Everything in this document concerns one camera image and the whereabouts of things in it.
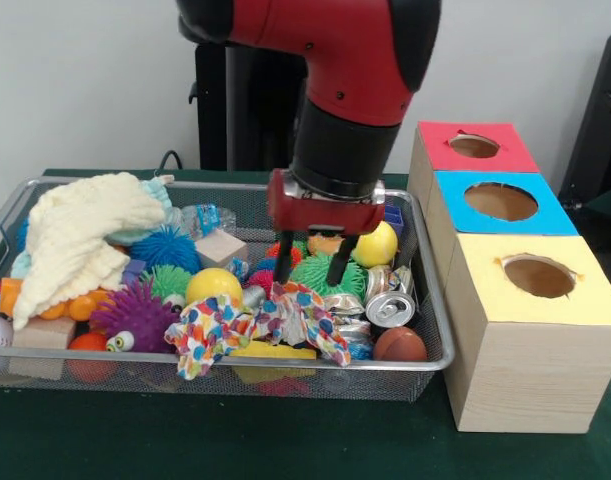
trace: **wire mesh basket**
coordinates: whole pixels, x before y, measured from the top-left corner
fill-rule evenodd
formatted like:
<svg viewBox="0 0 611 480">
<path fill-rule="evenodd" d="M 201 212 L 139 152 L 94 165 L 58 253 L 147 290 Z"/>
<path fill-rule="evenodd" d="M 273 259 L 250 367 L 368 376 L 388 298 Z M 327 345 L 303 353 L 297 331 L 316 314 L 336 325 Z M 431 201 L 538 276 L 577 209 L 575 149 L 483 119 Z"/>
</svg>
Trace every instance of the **wire mesh basket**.
<svg viewBox="0 0 611 480">
<path fill-rule="evenodd" d="M 19 253 L 16 233 L 40 195 L 75 180 L 38 178 L 21 184 L 8 199 L 0 211 L 0 278 Z M 168 187 L 175 206 L 215 203 L 235 212 L 236 236 L 247 242 L 250 263 L 263 258 L 277 240 L 265 190 L 263 185 L 194 182 Z M 403 214 L 396 266 L 412 269 L 421 312 L 414 329 L 427 347 L 427 362 L 363 360 L 340 368 L 323 359 L 224 357 L 206 377 L 184 381 L 176 375 L 178 358 L 171 354 L 0 347 L 0 387 L 415 401 L 434 372 L 451 363 L 454 344 L 420 205 L 404 191 L 388 190 L 386 198 Z M 19 370 L 32 373 L 8 373 Z"/>
</svg>

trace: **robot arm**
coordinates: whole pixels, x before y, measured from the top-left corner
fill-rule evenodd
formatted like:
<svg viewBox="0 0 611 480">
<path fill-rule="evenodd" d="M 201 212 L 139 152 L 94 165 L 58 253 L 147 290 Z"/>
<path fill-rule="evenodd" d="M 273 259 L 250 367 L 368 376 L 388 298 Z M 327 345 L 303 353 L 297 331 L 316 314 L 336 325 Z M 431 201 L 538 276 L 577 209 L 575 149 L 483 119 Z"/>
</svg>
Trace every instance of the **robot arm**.
<svg viewBox="0 0 611 480">
<path fill-rule="evenodd" d="M 440 0 L 177 0 L 181 22 L 213 41 L 303 56 L 309 76 L 289 171 L 269 185 L 283 233 L 285 280 L 294 231 L 346 237 L 328 282 L 342 277 L 358 235 L 383 217 L 378 178 L 422 83 Z"/>
</svg>

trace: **cream towel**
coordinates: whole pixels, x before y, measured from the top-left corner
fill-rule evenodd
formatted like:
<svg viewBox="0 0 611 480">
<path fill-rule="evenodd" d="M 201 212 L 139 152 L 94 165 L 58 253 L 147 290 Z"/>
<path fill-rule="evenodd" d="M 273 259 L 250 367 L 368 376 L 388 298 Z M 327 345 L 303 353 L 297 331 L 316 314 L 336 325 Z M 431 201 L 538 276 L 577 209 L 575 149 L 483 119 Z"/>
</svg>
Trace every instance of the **cream towel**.
<svg viewBox="0 0 611 480">
<path fill-rule="evenodd" d="M 32 266 L 14 306 L 14 330 L 99 286 L 117 290 L 129 257 L 105 237 L 151 229 L 164 219 L 161 202 L 128 173 L 79 180 L 42 195 L 29 214 L 26 250 Z"/>
</svg>

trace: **circular hole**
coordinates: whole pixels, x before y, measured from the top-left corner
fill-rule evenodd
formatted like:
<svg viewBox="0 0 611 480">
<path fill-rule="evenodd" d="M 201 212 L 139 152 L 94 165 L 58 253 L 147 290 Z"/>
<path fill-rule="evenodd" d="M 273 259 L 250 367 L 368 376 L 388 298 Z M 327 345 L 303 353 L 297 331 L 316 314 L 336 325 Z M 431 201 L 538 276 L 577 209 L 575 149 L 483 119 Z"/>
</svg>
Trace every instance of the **circular hole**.
<svg viewBox="0 0 611 480">
<path fill-rule="evenodd" d="M 502 183 L 480 183 L 465 192 L 465 201 L 477 212 L 516 222 L 530 218 L 538 203 L 528 192 Z"/>
<path fill-rule="evenodd" d="M 467 133 L 456 135 L 449 141 L 449 146 L 456 153 L 470 158 L 492 158 L 501 148 L 494 140 Z"/>
<path fill-rule="evenodd" d="M 505 262 L 503 269 L 514 285 L 537 297 L 557 298 L 574 290 L 569 269 L 549 258 L 521 255 Z"/>
</svg>

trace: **white wall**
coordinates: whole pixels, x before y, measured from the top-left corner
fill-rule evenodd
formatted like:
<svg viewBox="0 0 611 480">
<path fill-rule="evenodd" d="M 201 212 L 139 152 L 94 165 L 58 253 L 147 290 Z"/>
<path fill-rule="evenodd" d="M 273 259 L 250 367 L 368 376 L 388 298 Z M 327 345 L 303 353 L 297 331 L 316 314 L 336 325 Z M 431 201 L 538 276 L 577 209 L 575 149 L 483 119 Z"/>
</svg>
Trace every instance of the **white wall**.
<svg viewBox="0 0 611 480">
<path fill-rule="evenodd" d="M 443 0 L 388 170 L 409 171 L 419 120 L 511 122 L 558 190 L 610 34 L 611 0 Z"/>
<path fill-rule="evenodd" d="M 172 0 L 0 0 L 0 205 L 47 167 L 198 166 Z"/>
<path fill-rule="evenodd" d="M 419 119 L 509 121 L 560 184 L 611 0 L 444 0 L 424 87 L 388 164 L 407 172 Z M 197 165 L 193 46 L 171 0 L 0 0 L 0 205 L 47 167 Z"/>
</svg>

